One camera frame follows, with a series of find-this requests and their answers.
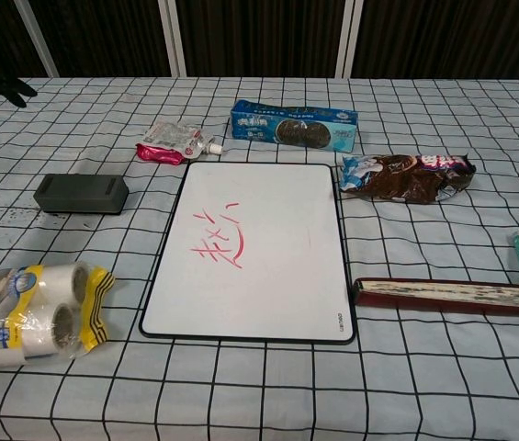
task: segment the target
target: glove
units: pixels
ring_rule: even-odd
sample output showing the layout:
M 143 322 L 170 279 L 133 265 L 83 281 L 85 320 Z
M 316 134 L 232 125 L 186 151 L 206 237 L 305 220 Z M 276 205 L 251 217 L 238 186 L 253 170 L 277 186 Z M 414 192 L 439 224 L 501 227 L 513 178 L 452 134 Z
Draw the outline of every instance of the glove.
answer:
M 0 95 L 17 107 L 26 107 L 24 96 L 36 96 L 37 91 L 18 78 L 0 78 Z

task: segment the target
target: snack wrapper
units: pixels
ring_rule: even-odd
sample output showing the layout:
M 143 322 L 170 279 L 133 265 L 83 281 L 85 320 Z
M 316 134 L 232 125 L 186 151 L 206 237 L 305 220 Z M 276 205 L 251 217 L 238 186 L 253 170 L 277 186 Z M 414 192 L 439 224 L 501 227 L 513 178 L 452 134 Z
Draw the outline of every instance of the snack wrapper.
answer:
M 137 154 L 143 161 L 178 165 L 201 153 L 222 154 L 222 146 L 213 137 L 204 137 L 196 127 L 163 120 L 155 122 L 137 143 Z
M 75 262 L 0 270 L 0 367 L 75 358 L 107 340 L 106 269 Z
M 467 156 L 393 154 L 345 157 L 343 163 L 343 191 L 421 204 L 451 198 L 476 172 Z

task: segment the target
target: whiteboard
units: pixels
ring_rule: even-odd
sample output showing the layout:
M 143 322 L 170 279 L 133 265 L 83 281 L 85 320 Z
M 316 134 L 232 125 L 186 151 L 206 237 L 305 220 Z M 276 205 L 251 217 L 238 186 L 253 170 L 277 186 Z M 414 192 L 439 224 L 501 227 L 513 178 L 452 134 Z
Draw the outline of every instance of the whiteboard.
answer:
M 327 165 L 191 164 L 141 332 L 349 343 L 332 177 Z

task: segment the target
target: gray eraser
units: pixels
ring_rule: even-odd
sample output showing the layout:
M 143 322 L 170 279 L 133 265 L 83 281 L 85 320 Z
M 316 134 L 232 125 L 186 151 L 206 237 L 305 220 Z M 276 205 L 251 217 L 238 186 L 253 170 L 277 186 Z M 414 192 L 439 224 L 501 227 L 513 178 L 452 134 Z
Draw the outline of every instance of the gray eraser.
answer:
M 34 198 L 47 212 L 117 214 L 128 194 L 121 175 L 45 175 Z

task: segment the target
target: tablecloth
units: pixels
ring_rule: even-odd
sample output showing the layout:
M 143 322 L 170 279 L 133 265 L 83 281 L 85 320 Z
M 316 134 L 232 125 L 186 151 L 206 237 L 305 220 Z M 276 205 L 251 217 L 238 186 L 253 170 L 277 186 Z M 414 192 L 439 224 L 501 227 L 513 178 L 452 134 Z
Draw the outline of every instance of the tablecloth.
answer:
M 339 153 L 238 141 L 238 98 L 355 109 L 355 154 L 468 154 L 468 191 L 421 206 L 343 198 L 352 278 L 519 283 L 519 81 L 30 79 L 0 97 L 0 267 L 82 259 L 118 278 L 111 340 L 74 361 L 0 368 L 0 439 L 519 440 L 519 316 L 357 307 L 350 345 L 151 340 L 138 331 L 185 166 L 145 163 L 158 118 L 224 145 L 206 160 L 337 166 Z M 123 174 L 118 216 L 45 214 L 47 173 Z

